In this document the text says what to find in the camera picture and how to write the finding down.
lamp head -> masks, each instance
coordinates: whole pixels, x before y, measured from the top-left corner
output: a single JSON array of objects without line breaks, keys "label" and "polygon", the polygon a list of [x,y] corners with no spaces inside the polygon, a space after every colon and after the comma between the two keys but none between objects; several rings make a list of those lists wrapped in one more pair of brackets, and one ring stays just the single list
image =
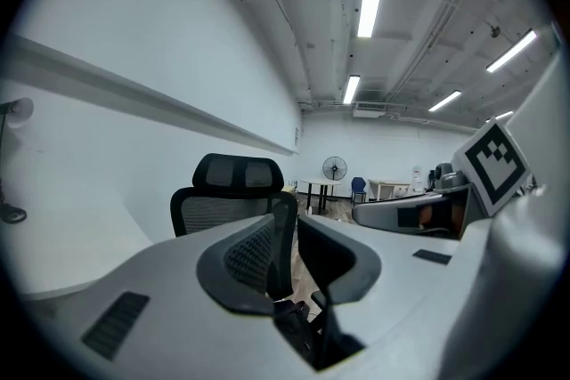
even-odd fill
[{"label": "lamp head", "polygon": [[0,114],[6,116],[6,124],[10,128],[23,126],[34,112],[34,102],[27,98],[8,101],[0,105]]}]

round table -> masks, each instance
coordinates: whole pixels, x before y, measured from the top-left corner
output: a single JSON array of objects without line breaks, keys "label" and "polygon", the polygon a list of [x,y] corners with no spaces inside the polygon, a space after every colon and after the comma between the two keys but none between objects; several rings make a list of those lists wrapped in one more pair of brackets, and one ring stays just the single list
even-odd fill
[{"label": "round table", "polygon": [[326,209],[327,205],[327,191],[329,186],[334,187],[335,185],[340,185],[340,181],[332,181],[331,179],[323,179],[323,178],[306,178],[306,179],[299,179],[301,182],[306,182],[309,184],[309,191],[307,192],[306,196],[306,210],[309,210],[311,207],[311,190],[313,189],[314,185],[320,185],[321,190],[319,191],[319,205],[317,208],[317,214],[322,214],[322,211]]}]

standing fan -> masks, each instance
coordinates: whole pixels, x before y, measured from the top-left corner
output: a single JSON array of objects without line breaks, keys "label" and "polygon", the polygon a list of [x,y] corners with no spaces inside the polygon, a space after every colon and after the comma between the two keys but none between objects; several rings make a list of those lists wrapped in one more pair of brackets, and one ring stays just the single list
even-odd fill
[{"label": "standing fan", "polygon": [[346,162],[340,157],[329,157],[322,164],[322,173],[327,179],[331,179],[332,181],[340,181],[346,176],[347,169]]}]

office chair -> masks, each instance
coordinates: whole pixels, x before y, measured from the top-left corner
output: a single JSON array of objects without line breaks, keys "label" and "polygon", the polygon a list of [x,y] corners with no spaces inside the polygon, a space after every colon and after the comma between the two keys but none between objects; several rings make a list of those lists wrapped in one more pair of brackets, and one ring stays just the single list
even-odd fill
[{"label": "office chair", "polygon": [[297,201],[283,188],[283,175],[269,158],[207,154],[196,167],[193,187],[178,190],[170,201],[177,237],[264,214],[273,214],[273,260],[267,293],[274,299],[293,294],[291,248]]},{"label": "office chair", "polygon": [[363,203],[364,201],[366,201],[366,192],[364,191],[364,187],[366,187],[366,181],[362,178],[362,177],[355,177],[353,178],[353,181],[350,184],[352,186],[352,202],[353,202],[353,206],[354,206],[354,202],[356,200],[356,195],[360,195],[361,196],[361,203]]}]

blue chair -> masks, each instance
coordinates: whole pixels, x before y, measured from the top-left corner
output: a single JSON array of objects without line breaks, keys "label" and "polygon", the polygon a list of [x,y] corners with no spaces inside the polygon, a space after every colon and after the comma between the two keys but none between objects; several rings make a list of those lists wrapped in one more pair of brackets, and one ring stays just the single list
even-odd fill
[{"label": "blue chair", "polygon": [[356,195],[360,195],[360,202],[363,203],[366,201],[366,192],[364,191],[364,187],[366,187],[366,181],[362,177],[355,177],[351,183],[353,188],[353,194],[351,200],[353,202],[356,200]]}]

